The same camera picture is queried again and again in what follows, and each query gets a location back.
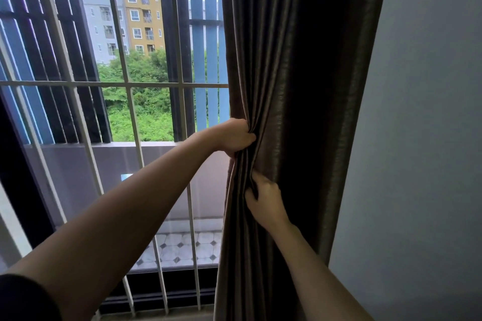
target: curtain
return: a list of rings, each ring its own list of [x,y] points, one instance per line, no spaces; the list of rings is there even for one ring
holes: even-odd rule
[[[222,1],[231,116],[257,141],[230,165],[214,319],[303,319],[244,191],[253,168],[277,182],[328,264],[382,0]]]

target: hand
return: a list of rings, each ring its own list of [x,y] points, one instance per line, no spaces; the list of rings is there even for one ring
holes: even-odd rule
[[[252,178],[258,187],[258,200],[255,199],[253,190],[248,188],[244,193],[246,204],[255,220],[275,237],[277,231],[291,225],[281,198],[280,188],[278,184],[255,170]]]
[[[248,123],[244,119],[230,118],[210,130],[215,136],[216,150],[224,151],[231,157],[234,157],[236,151],[247,148],[256,140],[256,135],[249,133]]]

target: building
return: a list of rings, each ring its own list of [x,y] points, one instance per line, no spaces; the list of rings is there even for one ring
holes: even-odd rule
[[[164,48],[160,0],[124,0],[129,44],[141,53]]]
[[[89,27],[89,34],[95,55],[95,61],[107,64],[115,58],[117,49],[116,32],[112,20],[112,9],[109,0],[82,0]],[[129,39],[126,36],[125,9],[123,0],[117,0],[121,33],[123,34],[124,51],[129,51]]]

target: person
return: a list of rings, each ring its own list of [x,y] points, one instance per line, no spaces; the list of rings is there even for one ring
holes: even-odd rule
[[[0,319],[88,320],[155,236],[201,164],[256,136],[243,119],[196,132],[102,195],[0,276]],[[254,218],[286,259],[308,320],[370,319],[288,220],[277,185],[253,172]]]

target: forearm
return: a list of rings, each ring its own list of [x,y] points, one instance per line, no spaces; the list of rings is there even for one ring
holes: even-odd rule
[[[291,224],[273,231],[309,321],[372,320]]]
[[[196,133],[104,194],[9,272],[44,286],[65,319],[91,316],[214,150],[209,130]]]

